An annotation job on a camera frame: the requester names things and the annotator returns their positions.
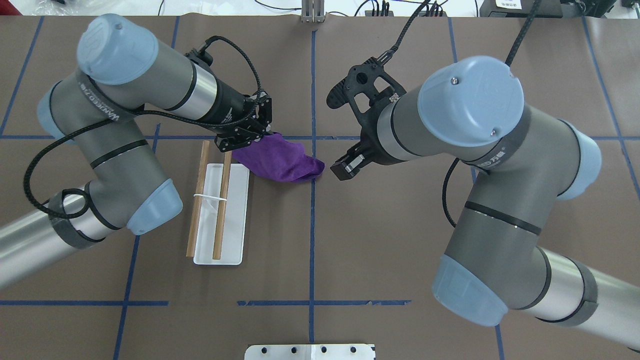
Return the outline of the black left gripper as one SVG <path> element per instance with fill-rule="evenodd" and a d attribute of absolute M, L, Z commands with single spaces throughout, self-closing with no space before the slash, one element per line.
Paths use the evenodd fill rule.
<path fill-rule="evenodd" d="M 218 80 L 214 104 L 207 112 L 207 129 L 215 132 L 218 150 L 231 152 L 272 135 L 272 105 L 269 95 L 246 96 Z M 248 131 L 233 131 L 242 123 Z"/>

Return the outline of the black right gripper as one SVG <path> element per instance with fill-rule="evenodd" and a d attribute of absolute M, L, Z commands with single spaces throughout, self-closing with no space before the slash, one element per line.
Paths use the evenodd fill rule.
<path fill-rule="evenodd" d="M 360 145 L 362 153 L 346 153 L 330 166 L 330 171 L 344 182 L 354 178 L 361 163 L 367 159 L 382 166 L 391 166 L 406 161 L 406 150 L 398 140 L 393 125 L 393 107 L 374 109 L 370 114 L 356 114 L 361 126 Z"/>

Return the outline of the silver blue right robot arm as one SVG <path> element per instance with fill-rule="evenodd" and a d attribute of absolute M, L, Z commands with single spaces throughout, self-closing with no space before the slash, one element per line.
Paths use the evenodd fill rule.
<path fill-rule="evenodd" d="M 477 169 L 432 283 L 442 306 L 485 327 L 510 309 L 526 312 L 639 351 L 639 288 L 538 246 L 555 203 L 598 178 L 601 150 L 526 104 L 505 62 L 475 55 L 405 91 L 372 57 L 348 70 L 326 104 L 350 105 L 361 126 L 359 143 L 331 166 L 339 180 L 370 163 L 439 154 Z"/>

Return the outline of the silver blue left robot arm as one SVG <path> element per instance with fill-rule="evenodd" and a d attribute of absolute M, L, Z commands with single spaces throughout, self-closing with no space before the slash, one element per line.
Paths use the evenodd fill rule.
<path fill-rule="evenodd" d="M 77 68 L 38 103 L 41 127 L 55 141 L 39 151 L 22 180 L 34 211 L 1 228 L 5 289 L 127 228 L 137 236 L 183 209 L 173 180 L 135 123 L 162 116 L 215 133 L 223 152 L 245 148 L 270 132 L 272 100 L 260 81 L 251 95 L 211 70 L 211 36 L 180 54 L 150 30 L 119 14 L 93 19 L 78 41 Z M 46 153 L 73 142 L 96 178 L 39 202 L 31 177 Z"/>

